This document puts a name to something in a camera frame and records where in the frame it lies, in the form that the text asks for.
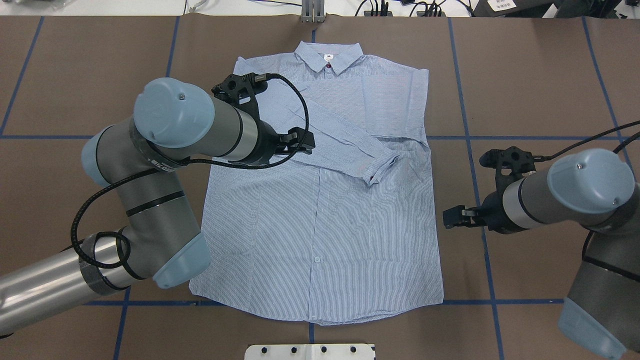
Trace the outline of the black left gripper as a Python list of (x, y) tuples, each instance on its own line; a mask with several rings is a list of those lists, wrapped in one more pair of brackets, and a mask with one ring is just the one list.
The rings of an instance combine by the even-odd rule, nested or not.
[(287, 133), (277, 133), (265, 121), (256, 121), (257, 139), (250, 153), (250, 166), (265, 166), (274, 156), (303, 153), (311, 155), (316, 147), (313, 132), (293, 127)]

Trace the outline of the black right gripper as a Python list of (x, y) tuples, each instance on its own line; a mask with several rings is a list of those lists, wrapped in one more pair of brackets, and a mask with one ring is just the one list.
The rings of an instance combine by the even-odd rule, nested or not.
[(502, 197), (498, 193), (490, 193), (480, 207), (456, 205), (442, 212), (444, 228), (477, 228), (487, 227), (502, 235), (510, 235), (526, 229), (514, 223), (505, 212)]

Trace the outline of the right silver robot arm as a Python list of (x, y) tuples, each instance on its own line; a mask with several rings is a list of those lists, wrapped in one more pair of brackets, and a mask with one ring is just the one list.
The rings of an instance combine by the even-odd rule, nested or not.
[(487, 151), (496, 190), (481, 205), (443, 212), (443, 225), (509, 235), (571, 221), (588, 230), (558, 328), (608, 360), (639, 351), (639, 183), (617, 153), (586, 149), (537, 171), (541, 156), (516, 146)]

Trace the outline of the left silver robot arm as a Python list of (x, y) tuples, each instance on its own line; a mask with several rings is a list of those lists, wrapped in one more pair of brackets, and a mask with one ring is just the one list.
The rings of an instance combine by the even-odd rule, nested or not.
[[(304, 128), (278, 133), (256, 96), (279, 80), (295, 93)], [(170, 289), (205, 271), (211, 255), (176, 171), (192, 164), (242, 170), (279, 166), (315, 146), (306, 100), (277, 73), (229, 75), (210, 92), (151, 80), (130, 118), (83, 146), (101, 189), (78, 209), (70, 246), (1, 278), (1, 337), (148, 278)]]

